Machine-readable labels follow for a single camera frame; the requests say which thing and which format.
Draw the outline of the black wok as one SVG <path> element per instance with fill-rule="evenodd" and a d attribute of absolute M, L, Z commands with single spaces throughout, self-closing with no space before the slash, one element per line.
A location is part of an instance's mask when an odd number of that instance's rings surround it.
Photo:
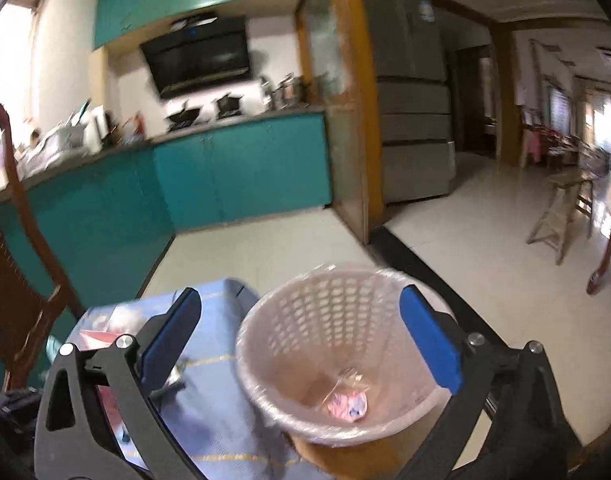
<path fill-rule="evenodd" d="M 175 131 L 194 125 L 194 122 L 199 118 L 200 113 L 201 106 L 189 106 L 189 102 L 185 101 L 182 108 L 178 112 L 165 117 L 166 121 L 168 122 L 168 130 Z"/>

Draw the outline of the steel pot lid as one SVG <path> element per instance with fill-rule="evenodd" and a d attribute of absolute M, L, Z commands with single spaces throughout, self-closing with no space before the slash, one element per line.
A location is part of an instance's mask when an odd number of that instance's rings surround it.
<path fill-rule="evenodd" d="M 262 103 L 264 110 L 268 112 L 270 110 L 276 110 L 276 102 L 274 96 L 274 87 L 272 81 L 266 76 L 260 76 L 261 92 L 262 92 Z"/>

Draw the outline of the steel stock pot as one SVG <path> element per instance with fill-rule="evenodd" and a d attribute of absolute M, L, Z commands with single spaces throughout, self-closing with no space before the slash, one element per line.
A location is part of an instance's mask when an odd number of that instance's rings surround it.
<path fill-rule="evenodd" d="M 280 104 L 284 108 L 301 106 L 307 102 L 303 78 L 294 73 L 287 74 L 277 90 Z"/>

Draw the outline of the brown sauce bottle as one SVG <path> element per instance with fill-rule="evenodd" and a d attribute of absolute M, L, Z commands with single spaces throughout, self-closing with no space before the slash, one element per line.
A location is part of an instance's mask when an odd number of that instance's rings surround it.
<path fill-rule="evenodd" d="M 145 122 L 142 114 L 137 112 L 133 117 L 133 122 L 135 125 L 135 132 L 140 136 L 143 136 L 145 134 Z"/>

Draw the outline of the white dish rack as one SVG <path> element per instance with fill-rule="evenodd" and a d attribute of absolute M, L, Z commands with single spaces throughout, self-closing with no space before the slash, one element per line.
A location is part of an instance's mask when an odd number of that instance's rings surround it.
<path fill-rule="evenodd" d="M 59 153 L 87 153 L 85 127 L 83 125 L 61 125 L 46 134 L 43 151 L 46 155 Z"/>

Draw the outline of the wooden stool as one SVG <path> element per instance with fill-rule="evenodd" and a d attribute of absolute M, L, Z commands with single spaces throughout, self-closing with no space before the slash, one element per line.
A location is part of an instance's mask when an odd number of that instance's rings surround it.
<path fill-rule="evenodd" d="M 570 243 L 569 229 L 578 212 L 589 219 L 587 237 L 592 236 L 594 217 L 594 184 L 599 179 L 592 171 L 580 168 L 553 174 L 546 179 L 549 185 L 547 204 L 534 223 L 526 243 L 544 242 L 555 250 L 555 263 L 563 263 Z"/>

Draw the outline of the wooden glass sliding door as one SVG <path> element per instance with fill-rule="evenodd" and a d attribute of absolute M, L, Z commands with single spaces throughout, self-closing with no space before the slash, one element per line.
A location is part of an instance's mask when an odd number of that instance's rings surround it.
<path fill-rule="evenodd" d="M 325 112 L 333 206 L 364 245 L 383 224 L 383 144 L 363 0 L 300 0 L 296 32 L 307 99 Z"/>

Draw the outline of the black cooking pot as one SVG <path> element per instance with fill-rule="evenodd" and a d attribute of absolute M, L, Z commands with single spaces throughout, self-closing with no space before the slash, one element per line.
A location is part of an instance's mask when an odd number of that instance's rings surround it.
<path fill-rule="evenodd" d="M 226 93 L 224 96 L 214 100 L 215 114 L 217 120 L 241 116 L 243 114 L 241 107 L 241 96 L 233 96 L 232 93 Z"/>

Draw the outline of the red wrapper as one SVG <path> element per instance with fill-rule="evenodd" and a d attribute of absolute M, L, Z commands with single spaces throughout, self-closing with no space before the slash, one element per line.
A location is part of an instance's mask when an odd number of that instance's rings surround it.
<path fill-rule="evenodd" d="M 78 348 L 82 351 L 108 348 L 119 337 L 116 333 L 102 332 L 101 330 L 80 330 L 78 336 L 80 337 Z"/>

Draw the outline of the blue checked cloth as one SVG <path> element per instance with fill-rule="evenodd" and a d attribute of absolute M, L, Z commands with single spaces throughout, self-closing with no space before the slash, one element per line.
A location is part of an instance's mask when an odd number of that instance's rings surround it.
<path fill-rule="evenodd" d="M 235 345 L 256 293 L 226 280 L 191 287 L 201 318 L 164 387 L 142 391 L 138 332 L 183 292 L 89 309 L 49 371 L 36 422 L 41 479 L 319 479 L 243 392 Z M 80 330 L 119 335 L 78 348 Z"/>

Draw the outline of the teal lower kitchen cabinets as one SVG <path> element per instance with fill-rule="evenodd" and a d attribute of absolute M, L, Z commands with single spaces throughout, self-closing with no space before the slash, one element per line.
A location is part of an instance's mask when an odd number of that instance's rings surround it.
<path fill-rule="evenodd" d="M 176 235 L 331 203 L 319 110 L 241 118 L 70 160 L 23 181 L 85 308 L 140 295 Z"/>

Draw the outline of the black range hood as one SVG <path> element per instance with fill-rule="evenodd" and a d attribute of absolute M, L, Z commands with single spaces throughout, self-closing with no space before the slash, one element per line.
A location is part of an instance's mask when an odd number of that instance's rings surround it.
<path fill-rule="evenodd" d="M 139 50 L 162 100 L 253 76 L 244 16 L 189 25 Z"/>

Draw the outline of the grey refrigerator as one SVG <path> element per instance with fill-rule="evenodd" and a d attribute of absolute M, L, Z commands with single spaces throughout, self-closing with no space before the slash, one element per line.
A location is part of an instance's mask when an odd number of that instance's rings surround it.
<path fill-rule="evenodd" d="M 378 91 L 387 204 L 447 195 L 455 178 L 451 96 L 430 0 L 363 0 Z"/>

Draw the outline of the pink wrapper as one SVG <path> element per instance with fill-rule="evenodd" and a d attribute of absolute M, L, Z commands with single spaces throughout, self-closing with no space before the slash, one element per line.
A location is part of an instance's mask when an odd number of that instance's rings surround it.
<path fill-rule="evenodd" d="M 367 394 L 365 391 L 332 392 L 323 401 L 323 410 L 344 422 L 357 422 L 368 411 Z"/>

